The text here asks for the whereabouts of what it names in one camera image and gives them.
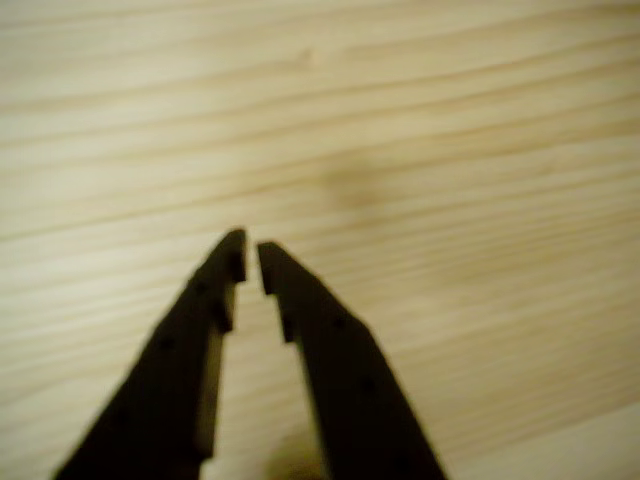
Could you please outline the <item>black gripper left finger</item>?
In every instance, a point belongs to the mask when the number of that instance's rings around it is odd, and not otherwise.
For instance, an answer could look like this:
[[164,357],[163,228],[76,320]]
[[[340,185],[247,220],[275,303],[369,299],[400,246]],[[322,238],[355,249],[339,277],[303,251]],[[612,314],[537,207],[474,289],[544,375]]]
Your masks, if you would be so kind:
[[246,233],[226,233],[158,323],[58,479],[197,479],[214,452],[223,342],[246,279]]

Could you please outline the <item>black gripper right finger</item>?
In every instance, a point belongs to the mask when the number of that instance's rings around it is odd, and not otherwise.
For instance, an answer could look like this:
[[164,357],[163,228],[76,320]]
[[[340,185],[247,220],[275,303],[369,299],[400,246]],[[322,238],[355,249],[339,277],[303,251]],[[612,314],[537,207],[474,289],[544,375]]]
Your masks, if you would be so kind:
[[264,291],[299,354],[329,477],[445,478],[366,324],[278,243],[257,250]]

